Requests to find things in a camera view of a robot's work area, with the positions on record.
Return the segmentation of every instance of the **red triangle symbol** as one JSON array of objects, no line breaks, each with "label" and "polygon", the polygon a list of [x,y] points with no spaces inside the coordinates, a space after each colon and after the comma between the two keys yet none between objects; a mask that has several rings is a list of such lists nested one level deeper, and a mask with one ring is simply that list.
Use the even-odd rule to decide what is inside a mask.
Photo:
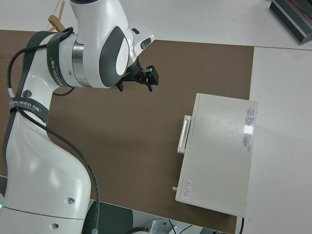
[{"label": "red triangle symbol", "polygon": [[189,186],[191,186],[192,184],[188,181],[188,180],[186,180],[185,181],[185,187],[189,187]]}]

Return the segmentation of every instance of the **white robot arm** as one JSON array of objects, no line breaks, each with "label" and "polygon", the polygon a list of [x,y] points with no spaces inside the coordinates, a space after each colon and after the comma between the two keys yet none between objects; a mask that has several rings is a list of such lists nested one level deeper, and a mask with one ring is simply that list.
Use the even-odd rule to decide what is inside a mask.
[{"label": "white robot arm", "polygon": [[128,26],[119,0],[71,0],[71,5],[78,34],[35,34],[24,50],[15,95],[8,81],[11,114],[3,145],[8,183],[0,234],[81,233],[91,183],[79,160],[47,135],[55,89],[117,86],[122,91],[124,81],[136,81],[152,91],[158,85],[155,68],[142,69],[137,60],[154,36],[143,27]]}]

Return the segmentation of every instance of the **white case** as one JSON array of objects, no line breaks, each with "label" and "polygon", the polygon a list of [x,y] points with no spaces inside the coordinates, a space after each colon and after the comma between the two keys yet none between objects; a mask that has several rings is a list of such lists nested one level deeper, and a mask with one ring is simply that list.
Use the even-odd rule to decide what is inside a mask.
[{"label": "white case", "polygon": [[175,199],[245,216],[257,102],[197,94]]}]

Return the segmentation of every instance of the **sticker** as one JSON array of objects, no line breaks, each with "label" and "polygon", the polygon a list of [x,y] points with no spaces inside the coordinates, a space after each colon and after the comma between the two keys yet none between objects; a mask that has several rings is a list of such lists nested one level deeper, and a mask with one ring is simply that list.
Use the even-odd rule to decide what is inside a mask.
[{"label": "sticker", "polygon": [[192,188],[192,181],[190,179],[185,179],[182,198],[186,198],[186,199],[190,198],[191,188]]},{"label": "sticker", "polygon": [[246,111],[243,137],[243,149],[247,152],[250,152],[252,148],[252,137],[254,134],[254,115],[255,109],[253,107],[249,107]]}]

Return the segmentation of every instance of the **brown table surface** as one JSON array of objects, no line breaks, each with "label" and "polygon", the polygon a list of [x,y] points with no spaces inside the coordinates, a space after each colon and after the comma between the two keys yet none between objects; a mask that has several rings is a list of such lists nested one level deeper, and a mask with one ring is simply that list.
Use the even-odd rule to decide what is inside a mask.
[{"label": "brown table surface", "polygon": [[[0,30],[0,142],[9,117],[7,65],[33,34]],[[253,51],[247,46],[155,41],[139,56],[142,67],[154,65],[159,73],[153,92],[137,83],[125,83],[122,93],[117,88],[77,88],[52,98],[48,127],[90,160],[102,201],[233,234],[235,216],[175,201],[172,187],[178,184],[183,161],[176,150],[196,93],[249,98]],[[21,61],[14,66],[15,90]],[[2,158],[0,165],[0,175],[6,176]]]}]

